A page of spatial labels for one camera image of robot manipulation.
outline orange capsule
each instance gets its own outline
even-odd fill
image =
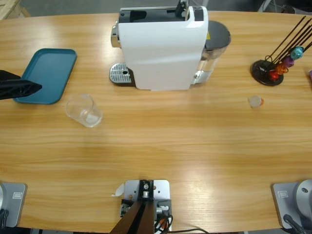
[[[285,67],[285,65],[283,63],[280,63],[279,65],[277,65],[275,67],[275,70],[277,71],[277,73],[279,75],[284,74],[285,72],[287,72],[287,67]]]

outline label sticker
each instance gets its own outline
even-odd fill
[[[13,199],[21,199],[23,197],[23,193],[20,192],[14,192],[13,193]]]
[[[286,198],[288,197],[288,192],[287,191],[278,191],[278,197],[279,198]]]

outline purple capsule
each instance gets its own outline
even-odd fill
[[[294,65],[294,60],[287,55],[283,60],[282,63],[285,67],[292,67]]]

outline black round base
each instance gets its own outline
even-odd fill
[[[270,61],[259,60],[254,62],[250,67],[250,72],[253,78],[261,84],[268,86],[276,86],[283,82],[284,75],[279,75],[278,79],[270,80],[268,71],[274,69],[274,64]]]

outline blue capsule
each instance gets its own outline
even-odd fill
[[[299,59],[303,56],[304,48],[302,46],[296,46],[290,50],[290,56],[293,60]]]

